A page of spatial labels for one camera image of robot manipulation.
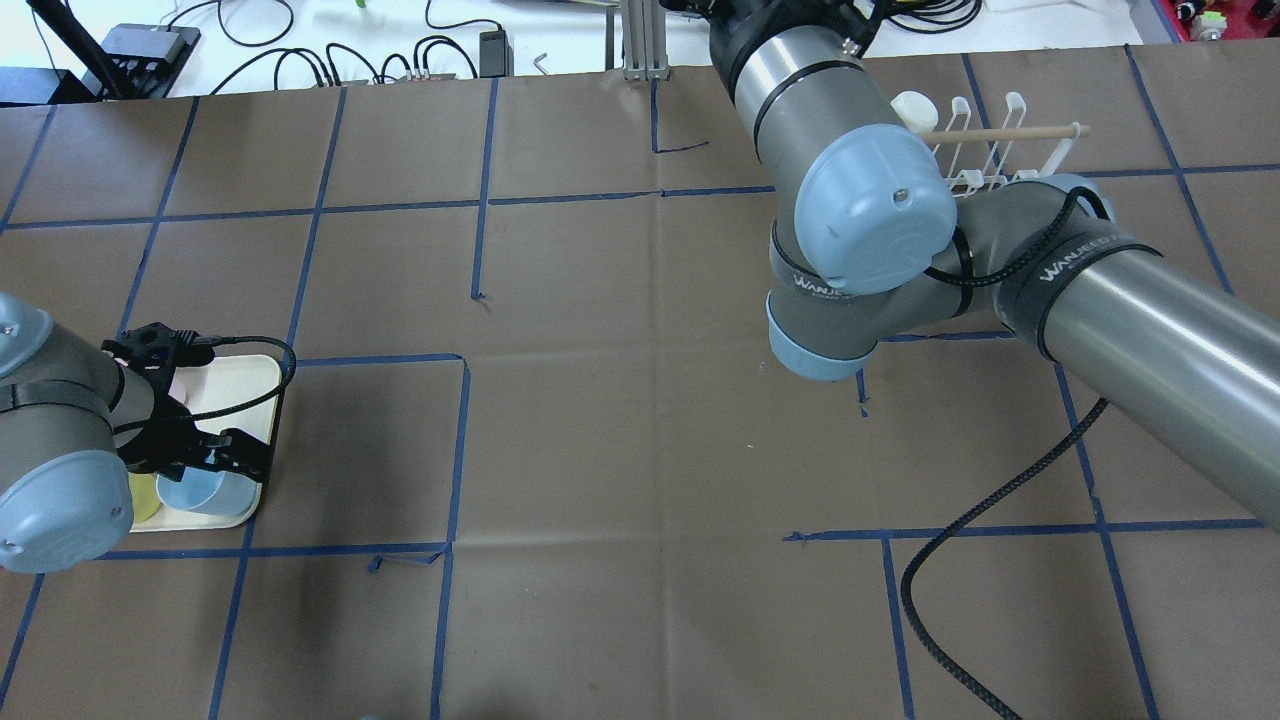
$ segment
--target white bottle cap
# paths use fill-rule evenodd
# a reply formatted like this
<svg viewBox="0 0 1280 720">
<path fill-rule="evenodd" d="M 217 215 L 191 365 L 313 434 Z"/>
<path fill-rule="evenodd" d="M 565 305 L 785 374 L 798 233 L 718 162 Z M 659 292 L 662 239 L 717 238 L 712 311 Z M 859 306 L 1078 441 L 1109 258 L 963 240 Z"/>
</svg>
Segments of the white bottle cap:
<svg viewBox="0 0 1280 720">
<path fill-rule="evenodd" d="M 890 105 L 911 132 L 932 132 L 938 127 L 938 109 L 933 106 L 932 100 L 914 90 L 897 94 Z"/>
</svg>

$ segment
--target black pole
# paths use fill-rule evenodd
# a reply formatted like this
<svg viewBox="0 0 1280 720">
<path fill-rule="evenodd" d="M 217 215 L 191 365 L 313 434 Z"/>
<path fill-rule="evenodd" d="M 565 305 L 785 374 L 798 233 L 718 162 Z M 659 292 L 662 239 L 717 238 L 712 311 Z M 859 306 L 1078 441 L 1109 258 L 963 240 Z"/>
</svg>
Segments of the black pole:
<svg viewBox="0 0 1280 720">
<path fill-rule="evenodd" d="M 102 83 L 109 100 L 129 100 L 137 95 L 137 88 L 124 70 L 111 60 L 106 50 L 102 50 L 65 5 L 58 0 L 27 0 L 27 4 Z"/>
</svg>

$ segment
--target red object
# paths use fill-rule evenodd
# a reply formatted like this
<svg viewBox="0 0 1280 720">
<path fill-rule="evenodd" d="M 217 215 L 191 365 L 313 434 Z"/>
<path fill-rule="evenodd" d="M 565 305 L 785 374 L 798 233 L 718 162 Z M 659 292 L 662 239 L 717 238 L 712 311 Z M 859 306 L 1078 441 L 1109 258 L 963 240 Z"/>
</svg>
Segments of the red object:
<svg viewBox="0 0 1280 720">
<path fill-rule="evenodd" d="M 1178 28 L 1178 37 L 1183 42 L 1190 40 L 1188 31 L 1190 29 L 1190 22 L 1183 22 L 1178 19 L 1174 14 L 1174 0 L 1161 0 L 1160 9 L 1169 18 L 1169 22 Z M 1224 40 L 1253 40 L 1257 37 L 1266 37 L 1267 31 L 1271 29 L 1280 18 L 1268 18 L 1260 20 L 1254 18 L 1249 12 L 1253 9 L 1253 0 L 1230 0 L 1229 3 L 1215 3 L 1206 8 L 1210 13 L 1222 13 L 1226 15 L 1226 33 L 1222 36 Z"/>
</svg>

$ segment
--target metal bracket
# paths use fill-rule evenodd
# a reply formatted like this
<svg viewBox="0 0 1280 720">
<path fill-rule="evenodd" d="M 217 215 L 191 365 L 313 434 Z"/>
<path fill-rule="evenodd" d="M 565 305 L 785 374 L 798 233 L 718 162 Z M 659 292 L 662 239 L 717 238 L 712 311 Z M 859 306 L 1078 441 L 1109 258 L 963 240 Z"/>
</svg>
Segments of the metal bracket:
<svg viewBox="0 0 1280 720">
<path fill-rule="evenodd" d="M 621 0 L 622 77 L 667 79 L 667 15 L 657 0 Z"/>
</svg>

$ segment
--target white tray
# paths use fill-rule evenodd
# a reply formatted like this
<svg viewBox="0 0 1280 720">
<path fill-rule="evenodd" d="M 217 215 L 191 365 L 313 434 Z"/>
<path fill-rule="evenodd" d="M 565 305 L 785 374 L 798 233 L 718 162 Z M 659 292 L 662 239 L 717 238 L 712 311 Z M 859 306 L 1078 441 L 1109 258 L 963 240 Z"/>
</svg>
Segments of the white tray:
<svg viewBox="0 0 1280 720">
<path fill-rule="evenodd" d="M 280 364 L 266 355 L 239 355 L 215 357 L 204 368 L 178 368 L 175 378 L 187 388 L 186 405 L 192 413 L 209 413 L 252 400 L 280 382 Z M 225 418 L 201 420 L 196 427 L 206 433 L 220 433 L 239 428 L 262 442 L 271 442 L 271 423 L 279 397 Z M 202 515 L 160 505 L 155 515 L 134 523 L 131 533 L 157 533 L 163 530 L 214 530 L 234 528 L 248 520 L 257 510 L 262 486 L 257 486 L 253 502 L 239 515 Z"/>
</svg>

